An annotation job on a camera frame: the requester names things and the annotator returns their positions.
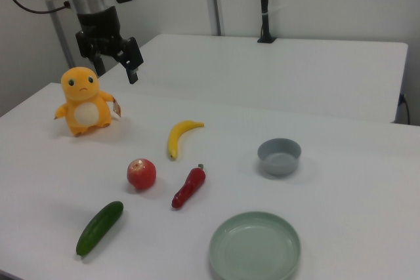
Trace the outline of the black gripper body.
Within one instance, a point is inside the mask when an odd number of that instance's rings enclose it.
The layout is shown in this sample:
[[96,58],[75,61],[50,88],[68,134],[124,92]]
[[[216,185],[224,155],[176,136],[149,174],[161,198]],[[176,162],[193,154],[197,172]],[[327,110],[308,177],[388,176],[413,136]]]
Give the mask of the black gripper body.
[[115,6],[93,14],[77,14],[77,18],[81,31],[96,41],[101,54],[116,54],[122,37]]

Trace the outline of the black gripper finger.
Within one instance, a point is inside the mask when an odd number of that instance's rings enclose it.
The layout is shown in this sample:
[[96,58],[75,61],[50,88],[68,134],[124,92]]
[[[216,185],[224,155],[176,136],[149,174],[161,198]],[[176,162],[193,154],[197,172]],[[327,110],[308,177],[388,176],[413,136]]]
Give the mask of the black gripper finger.
[[134,37],[122,39],[116,52],[116,60],[125,68],[127,78],[130,84],[138,81],[138,67],[144,62]]
[[89,59],[98,76],[104,75],[106,70],[96,41],[86,36],[83,31],[77,32],[75,37],[81,56]]

